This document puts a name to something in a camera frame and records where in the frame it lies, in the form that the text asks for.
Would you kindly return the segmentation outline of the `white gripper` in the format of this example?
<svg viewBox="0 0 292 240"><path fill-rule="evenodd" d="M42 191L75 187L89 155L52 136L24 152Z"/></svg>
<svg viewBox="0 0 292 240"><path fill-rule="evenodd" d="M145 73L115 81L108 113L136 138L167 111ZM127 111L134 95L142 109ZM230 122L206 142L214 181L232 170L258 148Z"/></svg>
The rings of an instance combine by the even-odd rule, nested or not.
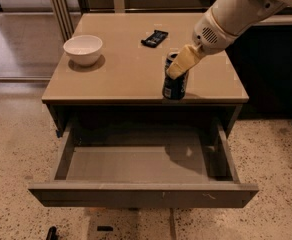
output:
<svg viewBox="0 0 292 240"><path fill-rule="evenodd" d="M230 9L208 9L193 30L193 42L185 45L166 70L175 80L196 66L206 55L225 50L238 37L236 15Z"/></svg>

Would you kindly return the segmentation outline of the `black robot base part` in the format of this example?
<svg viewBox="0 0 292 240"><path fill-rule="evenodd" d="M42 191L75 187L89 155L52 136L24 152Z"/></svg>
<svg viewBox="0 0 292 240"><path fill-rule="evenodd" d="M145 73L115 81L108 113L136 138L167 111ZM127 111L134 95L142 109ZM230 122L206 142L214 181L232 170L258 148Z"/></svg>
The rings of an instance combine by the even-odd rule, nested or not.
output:
<svg viewBox="0 0 292 240"><path fill-rule="evenodd" d="M46 240L57 240L57 228L55 226L52 226L49 228Z"/></svg>

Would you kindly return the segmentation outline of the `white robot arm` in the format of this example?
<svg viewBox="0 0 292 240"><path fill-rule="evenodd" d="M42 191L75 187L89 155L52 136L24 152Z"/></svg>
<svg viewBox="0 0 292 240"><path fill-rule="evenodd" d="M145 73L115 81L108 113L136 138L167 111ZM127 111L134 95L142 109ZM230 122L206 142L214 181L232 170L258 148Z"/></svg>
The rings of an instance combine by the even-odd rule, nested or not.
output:
<svg viewBox="0 0 292 240"><path fill-rule="evenodd" d="M193 45L185 45L166 70L176 79L206 55L225 50L249 27L276 14L292 0L216 0L195 24Z"/></svg>

